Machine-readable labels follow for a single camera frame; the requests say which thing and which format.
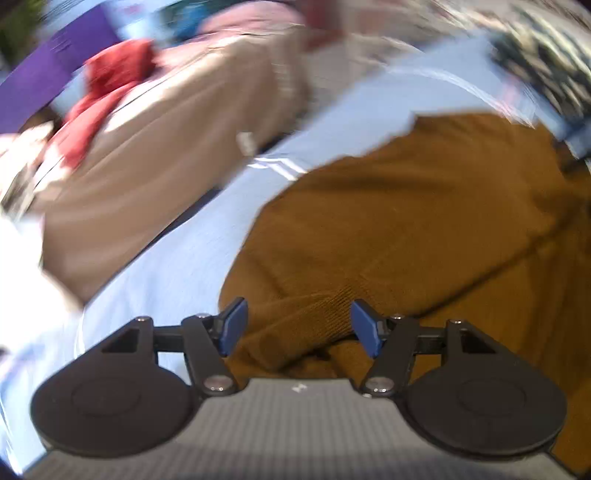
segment metal screw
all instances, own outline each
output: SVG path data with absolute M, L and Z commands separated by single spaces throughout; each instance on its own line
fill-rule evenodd
M 233 386 L 233 384 L 232 379 L 226 375 L 212 375 L 211 377 L 207 377 L 205 382 L 203 382 L 205 388 L 212 392 L 223 392 Z
M 394 388 L 394 380 L 388 377 L 372 377 L 365 383 L 365 388 L 374 393 L 386 393 Z

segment beige fabric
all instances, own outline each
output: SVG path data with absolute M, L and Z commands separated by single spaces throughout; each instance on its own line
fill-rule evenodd
M 206 51 L 195 44 L 181 49 L 182 66 L 132 92 L 83 164 L 37 188 L 31 208 L 45 214 L 46 270 L 87 302 L 244 165 L 238 133 L 260 147 L 286 129 L 307 95 L 303 40 L 302 26 L 285 25 Z

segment purple fabric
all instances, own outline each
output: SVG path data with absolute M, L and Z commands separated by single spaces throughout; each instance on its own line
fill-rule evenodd
M 86 60 L 120 41 L 97 5 L 40 45 L 0 84 L 0 134 L 17 132 Z

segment patterned fabric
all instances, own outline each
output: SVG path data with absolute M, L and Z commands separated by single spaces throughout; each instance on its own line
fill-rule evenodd
M 591 50 L 546 20 L 521 11 L 495 42 L 494 59 L 530 84 L 569 121 L 591 113 Z
M 18 219 L 33 200 L 33 174 L 39 166 L 53 124 L 20 135 L 0 135 L 0 212 Z

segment tan cloth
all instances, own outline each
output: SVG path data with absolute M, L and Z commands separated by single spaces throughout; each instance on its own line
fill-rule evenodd
M 244 165 L 239 133 L 261 147 L 287 129 L 306 104 L 303 34 L 285 25 L 160 59 L 172 71 L 129 94 L 80 167 L 65 179 L 54 169 L 37 187 L 46 270 L 88 301 Z
M 223 287 L 220 305 L 249 301 L 233 373 L 359 382 L 355 298 L 424 325 L 465 318 L 558 383 L 556 453 L 589 466 L 591 178 L 562 175 L 552 140 L 489 114 L 418 118 L 302 177 L 263 208 Z

